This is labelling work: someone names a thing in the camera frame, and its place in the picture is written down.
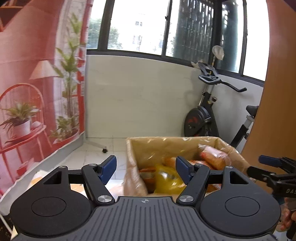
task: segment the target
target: yellow snack bag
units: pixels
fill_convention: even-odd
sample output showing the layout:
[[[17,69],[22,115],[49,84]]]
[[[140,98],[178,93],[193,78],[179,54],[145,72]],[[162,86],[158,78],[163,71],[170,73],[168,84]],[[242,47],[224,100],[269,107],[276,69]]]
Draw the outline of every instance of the yellow snack bag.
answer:
[[[155,191],[154,193],[179,195],[186,185],[177,171],[164,165],[155,165]]]

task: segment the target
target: tree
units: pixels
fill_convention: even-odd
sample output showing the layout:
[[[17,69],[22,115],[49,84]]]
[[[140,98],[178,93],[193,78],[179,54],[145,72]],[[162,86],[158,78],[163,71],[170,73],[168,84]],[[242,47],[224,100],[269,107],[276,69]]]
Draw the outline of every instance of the tree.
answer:
[[[102,19],[90,19],[89,21],[89,37],[87,41],[88,49],[96,49],[98,47],[99,34]],[[117,28],[110,27],[108,49],[122,49],[121,43],[118,42],[119,33]]]

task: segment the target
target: silver bolt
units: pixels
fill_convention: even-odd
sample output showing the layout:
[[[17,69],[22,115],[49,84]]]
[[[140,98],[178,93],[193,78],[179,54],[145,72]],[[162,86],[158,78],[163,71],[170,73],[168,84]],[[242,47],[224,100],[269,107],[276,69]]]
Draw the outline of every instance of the silver bolt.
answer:
[[[111,202],[112,201],[112,197],[108,196],[108,195],[102,195],[98,197],[98,201],[99,202]]]
[[[193,197],[189,196],[189,195],[183,195],[181,197],[179,197],[179,200],[181,202],[192,202],[193,201]]]

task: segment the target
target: printed red chair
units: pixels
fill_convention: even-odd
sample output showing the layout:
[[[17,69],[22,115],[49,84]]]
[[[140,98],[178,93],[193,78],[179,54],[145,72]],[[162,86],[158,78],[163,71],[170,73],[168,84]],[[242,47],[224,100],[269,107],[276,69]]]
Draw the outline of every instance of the printed red chair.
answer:
[[[7,111],[4,109],[15,107],[16,103],[29,103],[32,106],[36,106],[36,108],[40,111],[36,113],[35,117],[31,118],[30,134],[16,138],[12,131],[13,128],[9,130],[8,127],[0,127],[0,154],[2,155],[2,158],[13,182],[16,181],[16,178],[12,175],[12,172],[9,168],[9,158],[7,158],[8,151],[16,149],[17,156],[19,157],[21,163],[24,163],[24,160],[20,153],[20,146],[36,139],[39,152],[43,160],[44,154],[39,139],[39,136],[41,134],[45,136],[50,148],[52,149],[52,144],[45,131],[46,125],[44,124],[43,117],[44,101],[41,92],[35,86],[27,83],[16,84],[9,87],[0,96],[0,123],[3,123],[9,118],[9,116],[7,115]]]

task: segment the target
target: window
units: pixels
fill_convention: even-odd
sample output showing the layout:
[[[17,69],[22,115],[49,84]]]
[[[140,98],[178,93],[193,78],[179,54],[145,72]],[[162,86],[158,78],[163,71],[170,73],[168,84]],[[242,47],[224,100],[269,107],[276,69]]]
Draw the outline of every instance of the window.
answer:
[[[221,46],[224,59],[218,60],[218,69],[238,73],[244,35],[244,10],[242,0],[227,0],[222,3]]]
[[[91,16],[89,19],[89,36],[87,41],[88,49],[96,49],[98,47],[99,34],[101,29],[102,16],[104,12],[106,0],[94,1]]]
[[[247,1],[247,13],[248,37],[244,75],[264,81],[269,56],[269,21],[266,0]]]
[[[94,0],[88,54],[191,66],[212,63],[214,45],[225,52],[215,65],[220,74],[262,86],[269,54],[266,0]]]

